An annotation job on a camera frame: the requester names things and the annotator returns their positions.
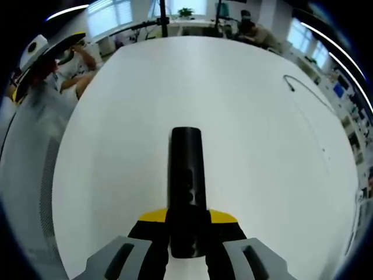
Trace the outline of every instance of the black pole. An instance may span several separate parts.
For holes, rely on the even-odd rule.
[[[159,0],[159,6],[161,9],[162,37],[168,37],[165,0]]]
[[[221,0],[219,0],[219,2],[217,3],[217,8],[216,8],[216,19],[215,19],[216,34],[218,33],[217,24],[218,24],[219,18],[220,18],[220,9],[221,9]]]

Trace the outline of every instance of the ceiling light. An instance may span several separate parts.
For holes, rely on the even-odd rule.
[[[301,22],[301,24],[305,27],[307,27],[308,29],[311,29],[313,32],[319,34],[321,37],[327,39],[327,41],[329,41],[331,44],[333,44],[333,46],[335,46],[338,50],[340,50],[354,65],[355,67],[359,70],[359,72],[362,74],[362,76],[364,77],[365,79],[365,76],[363,74],[363,72],[361,71],[361,69],[359,68],[359,66],[357,66],[357,64],[355,63],[355,61],[352,59],[351,56],[349,56],[348,53],[346,53],[346,51],[344,49],[342,49],[336,42],[334,42],[332,39],[330,39],[328,36],[326,36],[325,34],[321,33],[319,30],[313,28],[312,26],[309,26],[308,24],[304,23],[304,22]]]
[[[360,84],[357,82],[357,80],[355,79],[355,77],[351,74],[351,72],[347,69],[346,66],[344,66],[342,64],[342,62],[340,62],[340,60],[338,58],[335,57],[335,55],[333,55],[331,52],[329,53],[329,55],[347,72],[347,74],[351,77],[351,79],[354,81],[354,83],[357,85],[357,87],[359,88],[359,90],[361,91],[361,93],[363,94],[365,100],[367,101],[368,105],[369,105],[369,108],[371,109],[372,113],[373,113],[373,108],[372,108],[372,105],[368,99],[368,96],[365,94],[365,92],[363,91],[362,87],[360,86]]]
[[[54,18],[56,16],[62,15],[64,13],[68,13],[68,12],[75,11],[75,10],[80,10],[80,9],[85,9],[88,6],[89,5],[81,5],[81,6],[72,7],[72,8],[66,9],[66,10],[62,10],[62,11],[60,11],[58,13],[55,13],[54,15],[51,15],[45,21],[50,20],[50,19],[52,19],[52,18]]]

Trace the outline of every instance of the window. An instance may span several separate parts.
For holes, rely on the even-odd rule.
[[[307,51],[309,43],[312,39],[312,32],[303,26],[298,19],[293,19],[291,23],[290,32],[287,36],[287,41],[293,44],[302,53]]]
[[[182,8],[190,8],[194,15],[205,15],[207,0],[165,0],[166,15],[176,15]],[[161,15],[159,0],[152,0],[148,17],[153,18]]]
[[[326,60],[328,59],[329,53],[326,47],[321,44],[320,41],[317,42],[316,49],[312,54],[312,58],[316,61],[317,66],[323,68]]]
[[[132,21],[130,0],[98,0],[87,8],[88,27],[92,37]]]

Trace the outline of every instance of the office desk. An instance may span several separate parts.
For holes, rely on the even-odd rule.
[[[358,186],[339,119],[282,76],[316,85],[260,48],[207,37],[119,49],[87,87],[58,153],[52,194],[70,277],[144,212],[167,205],[172,128],[202,131],[209,208],[234,215],[288,263],[317,279],[347,244]],[[204,258],[170,257],[165,279],[208,279]]]

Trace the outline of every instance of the potted plant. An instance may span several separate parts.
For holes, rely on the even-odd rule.
[[[190,19],[193,15],[193,10],[189,8],[182,8],[177,11],[179,14],[179,18],[181,19]]]

